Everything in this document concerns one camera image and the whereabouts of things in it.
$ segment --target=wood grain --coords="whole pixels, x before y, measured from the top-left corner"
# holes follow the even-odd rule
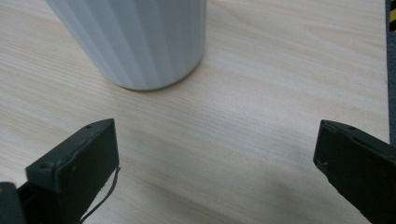
[[[389,140],[384,8],[209,1],[201,64],[135,92],[107,81],[43,0],[1,0],[0,180],[20,186],[31,162],[114,118],[119,184],[87,223],[368,223],[312,157],[321,119]]]

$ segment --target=ribbed vase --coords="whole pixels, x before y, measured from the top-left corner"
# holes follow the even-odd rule
[[[102,74],[132,90],[186,76],[205,48],[206,0],[46,0]]]

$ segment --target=white vase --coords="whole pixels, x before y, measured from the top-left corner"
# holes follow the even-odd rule
[[[132,90],[186,76],[205,48],[206,0],[46,0],[102,74]]]

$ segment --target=wooden table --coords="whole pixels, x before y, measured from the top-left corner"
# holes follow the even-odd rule
[[[20,186],[30,163],[114,118],[119,184],[86,223],[368,223],[312,157],[321,119],[389,140],[384,8],[211,0],[198,68],[135,92],[43,0],[1,0],[0,180]]]

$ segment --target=light wood surface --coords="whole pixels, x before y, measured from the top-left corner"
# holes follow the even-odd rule
[[[1,0],[0,180],[20,186],[30,163],[114,118],[119,184],[86,223],[368,223],[312,157],[321,119],[389,140],[384,8],[211,0],[197,69],[135,92],[43,0]]]

